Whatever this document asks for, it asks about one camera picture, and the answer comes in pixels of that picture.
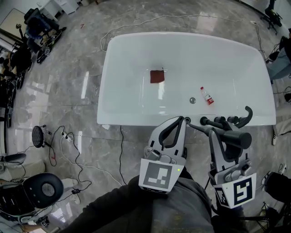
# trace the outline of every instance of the marble floor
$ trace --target marble floor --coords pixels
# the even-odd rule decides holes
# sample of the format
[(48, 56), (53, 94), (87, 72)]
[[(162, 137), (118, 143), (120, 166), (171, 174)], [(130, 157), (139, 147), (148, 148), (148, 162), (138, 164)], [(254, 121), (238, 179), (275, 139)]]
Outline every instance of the marble floor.
[[(252, 9), (233, 0), (109, 0), (99, 5), (95, 3), (81, 6), (75, 13), (62, 15), (59, 18), (61, 26), (67, 30), (55, 45), (52, 53), (39, 65), (34, 64), (27, 74), (24, 85), (17, 92), (15, 108), (12, 117), (12, 127), (7, 130), (7, 149), (12, 154), (25, 150), (32, 145), (31, 131), (35, 125), (46, 124), (54, 132), (59, 126), (65, 126), (66, 132), (75, 135), (75, 143), (81, 154), (78, 162), (87, 166), (96, 166), (109, 171), (112, 176), (122, 183), (119, 174), (119, 155), (121, 152), (120, 126), (110, 126), (109, 129), (96, 122), (98, 95), (105, 52), (100, 49), (100, 39), (112, 28), (125, 24), (141, 23), (160, 15), (191, 15), (208, 14), (212, 16), (240, 20), (231, 22), (217, 18), (161, 18), (141, 26), (125, 27), (111, 32), (104, 40), (103, 47), (107, 48), (109, 40), (116, 36), (133, 32), (148, 31), (179, 31), (218, 36), (241, 42), (259, 49), (258, 38), (254, 25), (258, 23), (262, 47), (268, 55), (274, 44), (280, 40), (280, 35), (267, 29), (267, 24)], [(291, 84), (285, 78), (274, 82), (274, 92), (283, 91)], [(283, 96), (275, 95), (276, 105), (283, 103)], [(152, 127), (121, 128), (123, 141), (122, 167), (126, 182), (138, 175), (140, 159), (144, 147), (153, 130)], [(257, 171), (257, 187), (262, 177), (268, 171), (277, 171), (280, 163), (291, 167), (291, 134), (280, 136), (275, 146), (271, 145), (272, 127), (245, 127), (253, 138), (251, 158)], [(59, 130), (54, 138), (53, 147), (56, 154), (56, 167), (48, 161), (48, 148), (31, 147), (26, 154), (26, 162), (38, 158), (44, 159), (46, 170), (60, 178), (77, 178), (80, 168), (69, 164), (60, 151)], [(72, 143), (63, 140), (64, 154), (73, 162), (77, 151)], [(210, 149), (208, 138), (201, 133), (187, 129), (186, 147), (188, 158), (186, 167), (193, 178), (204, 186), (209, 170)], [(97, 197), (119, 187), (108, 174), (95, 168), (84, 168), (81, 180), (92, 181), (88, 189), (79, 193), (81, 204), (67, 200), (55, 205), (56, 211), (71, 222), (82, 208)], [(85, 188), (86, 183), (79, 184)], [(207, 192), (214, 200), (214, 190), (208, 187)], [(259, 213), (262, 202), (270, 206), (280, 206), (268, 194), (257, 190), (255, 201), (248, 203), (245, 213), (248, 216)]]

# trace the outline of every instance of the black handle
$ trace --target black handle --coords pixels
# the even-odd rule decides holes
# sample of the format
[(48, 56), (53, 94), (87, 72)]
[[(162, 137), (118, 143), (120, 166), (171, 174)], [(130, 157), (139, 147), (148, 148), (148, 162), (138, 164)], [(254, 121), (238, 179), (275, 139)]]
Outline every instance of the black handle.
[(226, 118), (224, 116), (218, 116), (214, 118), (214, 122), (221, 123), (224, 122)]
[[(186, 121), (190, 127), (199, 130), (200, 132), (203, 132), (209, 136), (209, 131), (212, 129), (211, 127), (199, 127), (192, 125), (189, 118), (187, 118)], [(247, 149), (251, 145), (251, 135), (249, 133), (232, 130), (224, 131), (221, 129), (216, 129), (216, 132), (220, 135), (221, 141), (225, 142), (226, 144), (230, 144), (242, 149)]]
[(238, 123), (238, 117), (237, 116), (230, 116), (227, 118), (227, 121), (232, 123), (232, 124), (237, 124)]
[(237, 123), (235, 126), (238, 128), (242, 128), (243, 126), (245, 126), (247, 123), (250, 122), (250, 120), (253, 117), (253, 111), (250, 107), (246, 106), (245, 109), (249, 112), (247, 117), (241, 117), (240, 118), (240, 122)]
[(207, 117), (203, 116), (200, 119), (200, 124), (205, 126), (205, 125), (210, 125), (210, 126), (214, 126), (216, 128), (219, 129), (223, 129), (223, 125), (217, 122), (212, 122), (211, 120), (207, 119)]
[(226, 144), (230, 144), (242, 149), (247, 149), (251, 145), (251, 135), (249, 133), (228, 130), (222, 135), (220, 134), (220, 138)]

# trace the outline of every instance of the red cloth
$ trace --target red cloth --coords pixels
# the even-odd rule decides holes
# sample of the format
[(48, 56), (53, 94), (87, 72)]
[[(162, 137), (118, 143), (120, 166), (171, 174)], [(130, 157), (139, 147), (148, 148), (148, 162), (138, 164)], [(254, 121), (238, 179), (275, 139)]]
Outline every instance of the red cloth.
[(160, 83), (165, 80), (164, 71), (151, 71), (151, 83)]

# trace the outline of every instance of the red label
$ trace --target red label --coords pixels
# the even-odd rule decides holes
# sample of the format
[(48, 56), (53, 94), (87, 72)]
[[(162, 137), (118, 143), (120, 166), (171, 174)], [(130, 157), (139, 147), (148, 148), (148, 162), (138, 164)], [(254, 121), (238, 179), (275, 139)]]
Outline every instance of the red label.
[(207, 100), (208, 105), (212, 104), (213, 102), (214, 102), (214, 100), (213, 100), (212, 98), (209, 98), (209, 99)]

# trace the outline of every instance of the small bottle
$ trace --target small bottle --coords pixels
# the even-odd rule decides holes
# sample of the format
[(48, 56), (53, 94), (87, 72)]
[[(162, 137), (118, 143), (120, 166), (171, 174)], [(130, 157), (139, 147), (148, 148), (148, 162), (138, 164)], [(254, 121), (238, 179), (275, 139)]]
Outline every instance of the small bottle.
[(201, 93), (203, 98), (207, 101), (208, 105), (214, 102), (213, 98), (205, 91), (204, 87), (201, 87)]

